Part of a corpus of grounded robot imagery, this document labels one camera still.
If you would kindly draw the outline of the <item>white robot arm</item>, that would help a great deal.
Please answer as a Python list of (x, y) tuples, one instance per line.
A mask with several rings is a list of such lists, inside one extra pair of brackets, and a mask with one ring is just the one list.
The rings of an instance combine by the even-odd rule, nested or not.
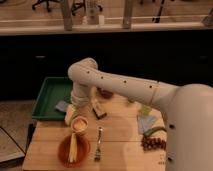
[(167, 130), (165, 171), (213, 171), (213, 87), (106, 73), (92, 58), (73, 63), (68, 77), (78, 107), (89, 102), (95, 86), (160, 111)]

